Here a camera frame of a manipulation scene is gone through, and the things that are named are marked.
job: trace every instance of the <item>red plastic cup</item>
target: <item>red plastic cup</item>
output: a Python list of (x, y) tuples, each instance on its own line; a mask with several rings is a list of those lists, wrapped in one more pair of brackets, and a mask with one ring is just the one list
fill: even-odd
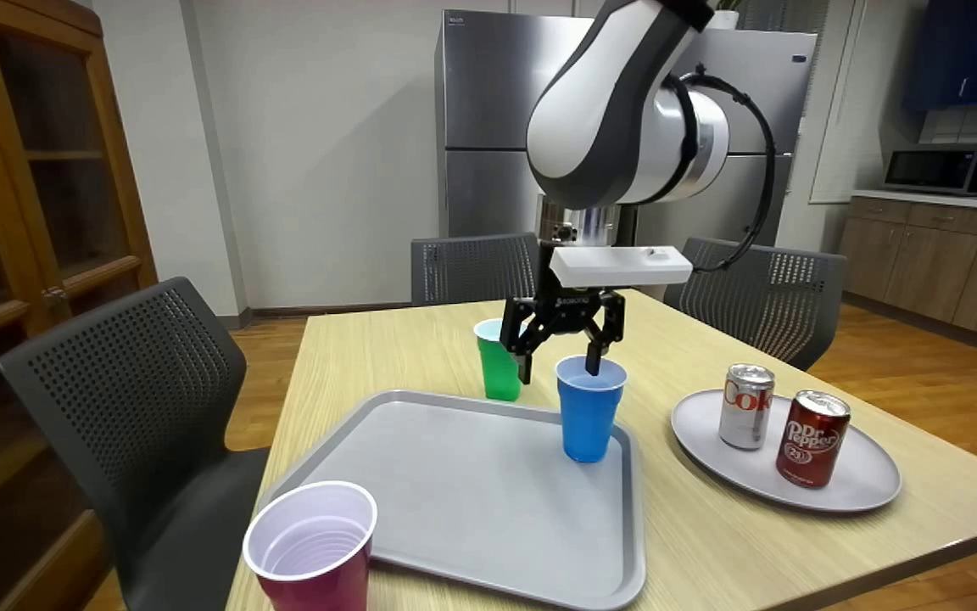
[(245, 534), (245, 562), (277, 611), (362, 611), (377, 498), (356, 483), (308, 483), (270, 498)]

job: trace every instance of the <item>plastic tray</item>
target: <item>plastic tray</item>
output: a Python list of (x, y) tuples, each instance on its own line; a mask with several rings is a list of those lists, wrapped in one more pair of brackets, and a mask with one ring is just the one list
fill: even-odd
[(577, 466), (558, 413), (378, 395), (275, 490), (349, 479), (378, 503), (373, 560), (558, 609), (623, 609), (643, 587), (638, 453)]
[(775, 445), (783, 439), (791, 400), (773, 396), (765, 413), (765, 434), (761, 453), (739, 453), (728, 447), (718, 439), (718, 413), (721, 413), (721, 395), (692, 395), (686, 396), (671, 418), (668, 427), (678, 439), (678, 445), (705, 469), (713, 469), (718, 479), (783, 503), (796, 510), (813, 514), (868, 514), (878, 505), (888, 505), (903, 493), (903, 479), (896, 462), (883, 445), (875, 445), (859, 427), (848, 427), (840, 439), (840, 453), (832, 473), (832, 483), (823, 490), (799, 490), (785, 483), (775, 469)]

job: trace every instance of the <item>wooden table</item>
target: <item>wooden table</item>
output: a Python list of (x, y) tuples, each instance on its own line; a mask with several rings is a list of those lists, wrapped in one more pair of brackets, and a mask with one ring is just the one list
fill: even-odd
[[(308, 319), (275, 431), (263, 490), (378, 391), (480, 396), (470, 325), (497, 302), (386, 308)], [(535, 353), (521, 405), (554, 409), (554, 362), (583, 351), (557, 337)], [(618, 422), (641, 447), (649, 585), (638, 609), (817, 609), (977, 549), (977, 455), (952, 447), (844, 391), (768, 360), (721, 332), (627, 293), (627, 366)], [(820, 386), (844, 396), (855, 424), (900, 466), (903, 496), (865, 517), (813, 517), (735, 493), (671, 440), (671, 409), (721, 386), (728, 362), (763, 362), (775, 395)], [(241, 568), (229, 609), (266, 609)], [(373, 568), (369, 609), (515, 609), (409, 572)]]

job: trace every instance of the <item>soda can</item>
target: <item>soda can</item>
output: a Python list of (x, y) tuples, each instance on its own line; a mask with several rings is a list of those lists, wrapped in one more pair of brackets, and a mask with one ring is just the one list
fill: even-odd
[(802, 490), (823, 490), (840, 439), (850, 424), (850, 409), (832, 395), (802, 391), (791, 400), (775, 473)]
[(718, 439), (732, 447), (755, 453), (765, 431), (773, 375), (763, 366), (728, 366), (721, 386)]

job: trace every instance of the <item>dark gray chair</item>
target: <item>dark gray chair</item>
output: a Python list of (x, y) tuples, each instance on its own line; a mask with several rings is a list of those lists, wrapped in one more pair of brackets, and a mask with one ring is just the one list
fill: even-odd
[(409, 240), (413, 302), (478, 302), (533, 293), (535, 234)]
[[(713, 269), (732, 250), (732, 240), (688, 238), (680, 255)], [(695, 273), (688, 284), (663, 289), (663, 302), (806, 369), (835, 341), (840, 284), (840, 255), (751, 243), (727, 273)]]
[(185, 280), (0, 358), (111, 546), (127, 609), (223, 609), (263, 453), (227, 453), (245, 358)]

